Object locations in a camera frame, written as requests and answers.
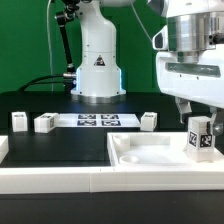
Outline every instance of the black cable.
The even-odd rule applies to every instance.
[[[27,84],[25,84],[22,87],[20,87],[17,91],[23,92],[27,87],[29,87],[30,85],[32,85],[32,84],[34,84],[34,83],[36,83],[38,81],[42,81],[42,80],[46,80],[46,79],[52,79],[52,78],[63,78],[63,75],[47,75],[47,76],[43,76],[43,77],[39,77],[39,78],[33,79],[32,81],[30,81]]]
[[[29,85],[27,84],[26,85],[26,87],[24,87],[23,89],[19,89],[18,91],[22,91],[22,92],[24,92],[24,90],[26,89],[26,88],[28,88],[29,86],[32,86],[32,85],[46,85],[46,84],[65,84],[65,82],[36,82],[36,83],[30,83]]]

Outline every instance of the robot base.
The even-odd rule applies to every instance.
[[[92,97],[92,96],[84,96],[84,95],[77,95],[77,94],[71,94],[72,100],[74,101],[81,101],[85,103],[115,103],[115,102],[121,102],[126,99],[126,94],[119,94],[116,96],[111,97]]]

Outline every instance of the green backdrop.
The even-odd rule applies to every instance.
[[[0,1],[0,92],[14,91],[28,81],[50,75],[47,42],[48,0]],[[151,36],[164,24],[146,5],[136,0],[135,7]],[[54,20],[63,4],[51,4],[50,23],[54,73],[66,71],[66,62],[59,28]],[[131,7],[102,8],[105,18],[117,28],[117,64],[122,69],[124,88],[128,92],[159,91],[156,82],[155,55]],[[67,25],[72,57],[76,67],[81,63],[81,31],[79,21]],[[51,90],[51,86],[35,86],[29,90]]]

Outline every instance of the warning label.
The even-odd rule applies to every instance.
[[[105,66],[105,63],[103,61],[103,58],[101,55],[97,58],[96,62],[94,63],[95,66]]]

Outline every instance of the robot end effector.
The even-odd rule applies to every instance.
[[[190,101],[209,105],[208,133],[223,134],[224,2],[148,0],[148,6],[167,18],[153,38],[160,90],[175,96],[182,123],[191,116]]]

